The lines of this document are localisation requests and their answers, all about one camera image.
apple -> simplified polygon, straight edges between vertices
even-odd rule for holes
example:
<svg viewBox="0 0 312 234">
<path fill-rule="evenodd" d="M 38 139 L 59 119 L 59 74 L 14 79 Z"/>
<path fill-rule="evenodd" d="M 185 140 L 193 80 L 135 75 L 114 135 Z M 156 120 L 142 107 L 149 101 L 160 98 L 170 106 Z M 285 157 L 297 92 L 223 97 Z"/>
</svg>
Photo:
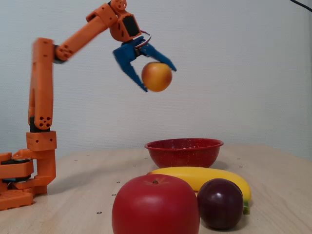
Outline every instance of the apple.
<svg viewBox="0 0 312 234">
<path fill-rule="evenodd" d="M 170 85 L 172 72 L 165 63 L 150 62 L 142 70 L 142 80 L 147 89 L 153 92 L 161 92 Z"/>
<path fill-rule="evenodd" d="M 114 234 L 198 234 L 199 209 L 191 186 L 170 175 L 143 175 L 118 192 Z"/>
</svg>

robotic arm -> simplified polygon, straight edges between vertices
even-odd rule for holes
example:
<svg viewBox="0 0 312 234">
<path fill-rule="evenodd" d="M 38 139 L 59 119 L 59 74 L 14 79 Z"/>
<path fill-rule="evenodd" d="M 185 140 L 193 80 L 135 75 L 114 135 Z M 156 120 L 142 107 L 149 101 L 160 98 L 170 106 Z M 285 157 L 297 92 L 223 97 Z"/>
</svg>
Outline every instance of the robotic arm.
<svg viewBox="0 0 312 234">
<path fill-rule="evenodd" d="M 131 62 L 138 56 L 152 57 L 176 71 L 173 63 L 144 39 L 137 21 L 127 12 L 126 0 L 112 0 L 91 14 L 87 24 L 63 44 L 57 46 L 51 39 L 38 38 L 33 44 L 32 74 L 29 91 L 27 149 L 17 153 L 0 154 L 0 210 L 31 205 L 33 197 L 47 193 L 47 185 L 56 177 L 55 149 L 57 135 L 51 131 L 53 120 L 53 63 L 64 63 L 98 34 L 108 28 L 112 37 L 122 42 L 113 51 L 121 69 L 147 92 Z M 37 175 L 33 159 L 37 160 Z"/>
</svg>

table surface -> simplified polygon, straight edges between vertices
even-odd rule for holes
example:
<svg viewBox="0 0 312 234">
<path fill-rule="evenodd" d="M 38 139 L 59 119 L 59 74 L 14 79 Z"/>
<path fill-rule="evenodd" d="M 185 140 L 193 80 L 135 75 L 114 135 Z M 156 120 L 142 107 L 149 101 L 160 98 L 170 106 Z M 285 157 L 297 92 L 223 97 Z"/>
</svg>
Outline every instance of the table surface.
<svg viewBox="0 0 312 234">
<path fill-rule="evenodd" d="M 252 189 L 251 214 L 232 233 L 312 233 L 312 162 L 265 145 L 224 145 L 212 168 L 241 175 Z M 154 169 L 146 149 L 66 156 L 57 161 L 48 195 L 0 212 L 0 234 L 112 234 L 113 195 Z M 217 232 L 201 224 L 199 233 Z"/>
</svg>

peach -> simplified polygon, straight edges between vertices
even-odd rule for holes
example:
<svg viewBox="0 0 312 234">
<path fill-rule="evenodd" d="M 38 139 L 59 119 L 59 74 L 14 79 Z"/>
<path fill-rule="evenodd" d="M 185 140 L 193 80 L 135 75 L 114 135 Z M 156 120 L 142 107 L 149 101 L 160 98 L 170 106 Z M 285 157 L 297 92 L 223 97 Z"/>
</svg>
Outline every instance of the peach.
<svg viewBox="0 0 312 234">
<path fill-rule="evenodd" d="M 172 72 L 165 63 L 150 62 L 142 70 L 142 80 L 147 89 L 153 92 L 161 92 L 170 85 Z"/>
</svg>

black wire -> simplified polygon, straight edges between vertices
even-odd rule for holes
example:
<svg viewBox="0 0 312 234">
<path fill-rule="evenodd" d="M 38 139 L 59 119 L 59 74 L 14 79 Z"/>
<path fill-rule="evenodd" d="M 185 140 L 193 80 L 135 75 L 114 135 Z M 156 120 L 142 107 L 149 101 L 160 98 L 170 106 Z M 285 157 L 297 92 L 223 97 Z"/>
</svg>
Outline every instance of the black wire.
<svg viewBox="0 0 312 234">
<path fill-rule="evenodd" d="M 309 11 L 312 12 L 312 8 L 309 8 L 308 6 L 306 6 L 306 5 L 304 5 L 304 4 L 300 3 L 300 2 L 298 2 L 298 1 L 296 1 L 296 0 L 291 0 L 291 1 L 292 1 L 293 3 L 296 3 L 296 4 L 298 4 L 299 6 L 302 6 L 302 7 L 306 8 L 306 9 L 308 9 Z"/>
</svg>

